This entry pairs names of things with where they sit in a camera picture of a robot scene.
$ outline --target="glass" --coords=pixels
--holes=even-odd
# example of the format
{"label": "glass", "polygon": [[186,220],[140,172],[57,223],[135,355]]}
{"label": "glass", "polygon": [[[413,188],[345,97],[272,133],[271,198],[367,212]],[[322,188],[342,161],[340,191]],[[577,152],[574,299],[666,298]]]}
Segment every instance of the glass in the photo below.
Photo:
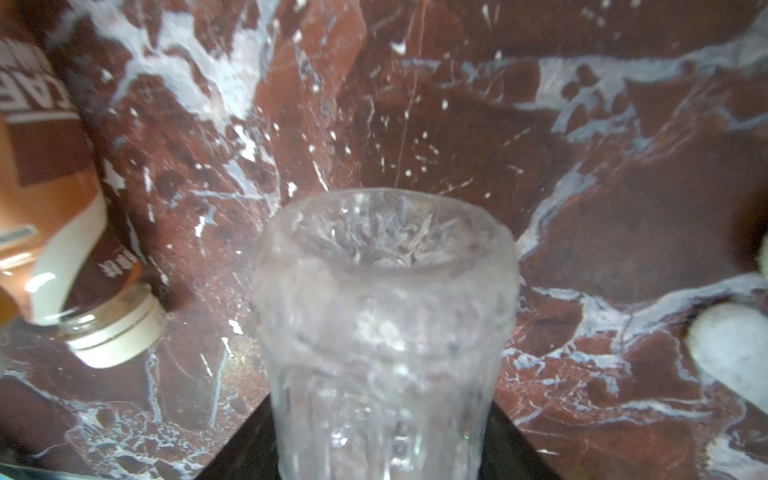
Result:
{"label": "glass", "polygon": [[477,478],[515,324],[506,227],[451,198],[333,191],[282,209],[256,260],[284,480]]}

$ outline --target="textured glass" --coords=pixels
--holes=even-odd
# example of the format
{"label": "textured glass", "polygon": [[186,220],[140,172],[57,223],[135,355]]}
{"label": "textured glass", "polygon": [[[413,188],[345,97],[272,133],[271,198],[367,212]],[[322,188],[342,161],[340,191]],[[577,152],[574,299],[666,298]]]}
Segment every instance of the textured glass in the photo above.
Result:
{"label": "textured glass", "polygon": [[459,200],[321,194],[257,245],[254,299],[284,480],[477,477],[518,268]]}

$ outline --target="glass rim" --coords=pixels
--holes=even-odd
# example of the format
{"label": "glass rim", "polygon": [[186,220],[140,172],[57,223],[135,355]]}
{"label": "glass rim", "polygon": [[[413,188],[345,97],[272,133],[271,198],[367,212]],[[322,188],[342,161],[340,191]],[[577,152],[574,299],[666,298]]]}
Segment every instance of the glass rim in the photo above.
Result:
{"label": "glass rim", "polygon": [[[296,219],[296,215],[301,214],[301,210],[307,205],[322,202],[324,200],[328,201],[329,199],[338,197],[351,197],[355,194],[372,195],[376,193],[392,193],[405,195],[408,197],[431,199],[433,201],[436,200],[436,202],[439,202],[440,204],[447,204],[459,212],[465,212],[467,216],[475,216],[476,218],[480,219],[480,221],[485,226],[487,226],[488,231],[491,232],[492,246],[478,252],[461,252],[461,254],[456,258],[441,263],[431,263],[415,266],[388,266],[376,265],[373,263],[358,264],[349,262],[343,257],[329,255],[327,252],[318,250],[310,243],[292,235],[293,231],[291,228],[291,223]],[[415,190],[405,190],[391,187],[329,190],[286,205],[283,209],[277,212],[272,220],[273,221],[270,221],[267,224],[267,227],[264,229],[262,234],[270,234],[269,230],[275,228],[279,232],[284,233],[286,237],[299,248],[300,251],[329,262],[334,270],[344,270],[348,272],[354,271],[357,273],[376,273],[385,277],[407,278],[420,277],[429,275],[430,273],[445,271],[451,267],[458,267],[459,270],[462,270],[460,268],[461,265],[471,265],[474,262],[482,263],[489,261],[489,259],[493,259],[497,256],[507,256],[511,254],[513,262],[517,262],[518,260],[517,247],[515,246],[515,237],[512,235],[512,232],[506,225],[491,215],[485,208],[470,204],[464,200],[459,200],[458,198],[443,197],[442,195],[428,194]]]}

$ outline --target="red marble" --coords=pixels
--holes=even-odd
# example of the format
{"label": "red marble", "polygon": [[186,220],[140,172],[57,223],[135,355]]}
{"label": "red marble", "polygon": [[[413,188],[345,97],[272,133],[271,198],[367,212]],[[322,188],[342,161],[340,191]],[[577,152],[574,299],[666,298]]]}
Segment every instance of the red marble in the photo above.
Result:
{"label": "red marble", "polygon": [[265,219],[397,186],[481,205],[519,238],[496,400],[563,478],[768,478],[768,418],[681,341],[706,305],[766,305],[765,8],[23,3],[99,166],[126,180],[104,185],[112,216],[172,321],[108,371],[6,331],[0,431],[52,468],[194,476],[267,392],[248,293]]}

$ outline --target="marble surface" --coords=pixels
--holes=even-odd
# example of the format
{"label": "marble surface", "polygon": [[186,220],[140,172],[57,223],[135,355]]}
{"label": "marble surface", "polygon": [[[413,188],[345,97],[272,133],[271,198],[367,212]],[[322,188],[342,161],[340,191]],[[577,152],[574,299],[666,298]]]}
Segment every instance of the marble surface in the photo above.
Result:
{"label": "marble surface", "polygon": [[496,400],[566,480],[768,478],[768,418],[698,372],[704,306],[765,306],[765,0],[23,3],[171,315],[108,371],[15,326],[0,431],[40,465],[190,478],[267,394],[253,238],[322,190],[487,208],[518,238]]}

